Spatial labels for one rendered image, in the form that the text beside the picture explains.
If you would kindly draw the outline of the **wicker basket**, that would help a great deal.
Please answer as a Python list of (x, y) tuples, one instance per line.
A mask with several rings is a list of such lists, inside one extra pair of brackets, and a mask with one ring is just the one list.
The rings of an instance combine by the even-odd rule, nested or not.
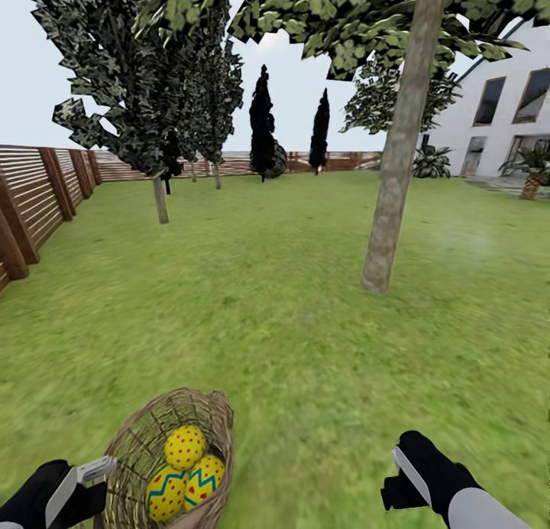
[[(182, 400), (185, 395), (189, 398)], [(180, 401), (177, 402), (174, 398)], [(216, 529), (225, 511), (230, 492), (231, 475), (235, 466), (235, 441), (233, 440), (235, 411), (221, 389), (215, 389), (210, 394), (206, 394), (198, 389), (176, 388), (168, 394), (157, 395), (144, 403), (141, 409), (138, 409), (123, 423), (106, 446), (104, 456), (115, 455), (125, 434), (130, 434), (141, 447), (138, 451), (139, 456), (147, 453), (151, 459), (156, 459), (157, 456), (153, 448), (150, 447), (151, 440), (144, 442), (138, 430), (133, 430), (131, 427), (139, 422), (145, 413), (150, 416), (149, 422), (158, 424), (160, 420), (154, 413), (154, 408), (167, 401), (175, 413), (181, 407), (191, 407), (192, 409), (205, 407), (202, 411), (207, 416), (205, 420), (208, 423), (205, 429), (206, 454), (216, 455), (224, 463), (225, 471), (219, 487), (210, 496), (207, 496), (190, 511), (177, 515), (170, 523), (165, 522), (164, 529)], [(107, 494), (114, 498), (109, 513), (106, 508), (93, 516), (92, 529), (161, 529), (160, 523), (155, 523), (155, 520), (151, 520), (147, 516), (147, 509), (145, 509), (147, 500), (142, 503), (143, 499), (138, 496), (137, 492), (131, 494), (131, 489), (128, 486), (129, 475), (126, 470), (134, 478), (138, 475), (137, 466), (130, 465), (126, 458), (122, 459), (120, 452), (116, 453), (116, 456), (117, 468), (115, 471), (110, 475), (108, 473), (101, 475), (89, 483), (89, 486), (95, 486), (105, 481)], [(137, 511), (136, 515), (135, 510)]]

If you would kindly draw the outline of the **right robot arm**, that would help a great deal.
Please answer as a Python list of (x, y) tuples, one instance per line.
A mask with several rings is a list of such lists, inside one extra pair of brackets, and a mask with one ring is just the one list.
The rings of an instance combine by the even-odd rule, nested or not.
[(399, 476), (384, 479), (380, 492), (387, 511), (429, 506), (450, 529), (533, 529), (418, 430), (403, 433), (392, 454)]

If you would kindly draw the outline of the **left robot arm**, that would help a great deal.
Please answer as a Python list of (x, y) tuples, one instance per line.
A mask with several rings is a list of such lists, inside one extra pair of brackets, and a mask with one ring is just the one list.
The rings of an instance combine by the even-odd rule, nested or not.
[(115, 468), (116, 455), (78, 469), (65, 459), (46, 462), (0, 507), (0, 529), (70, 529), (82, 524), (108, 507), (107, 483), (88, 483)]

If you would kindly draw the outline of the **easter egg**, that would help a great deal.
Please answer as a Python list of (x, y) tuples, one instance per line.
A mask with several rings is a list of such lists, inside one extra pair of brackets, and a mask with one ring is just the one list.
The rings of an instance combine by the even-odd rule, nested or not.
[(190, 470), (205, 455), (205, 431), (194, 424), (181, 424), (164, 440), (163, 458), (176, 470)]
[(189, 470), (176, 470), (164, 460), (152, 467), (149, 476), (145, 477), (141, 497), (145, 503), (147, 516), (155, 523), (164, 524), (185, 511), (185, 486)]
[(186, 510), (184, 512), (190, 511), (219, 487), (224, 471), (224, 463), (216, 455), (203, 455), (202, 459), (189, 470), (185, 486), (185, 506), (183, 507)]

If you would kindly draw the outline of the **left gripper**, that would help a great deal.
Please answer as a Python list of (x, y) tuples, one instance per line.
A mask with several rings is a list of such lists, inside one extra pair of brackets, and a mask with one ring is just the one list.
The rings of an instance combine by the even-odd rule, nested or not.
[(95, 486), (82, 489), (82, 496), (77, 506), (60, 521), (54, 521), (49, 529), (70, 529), (83, 523), (84, 520), (104, 511), (108, 506), (107, 483), (101, 482)]

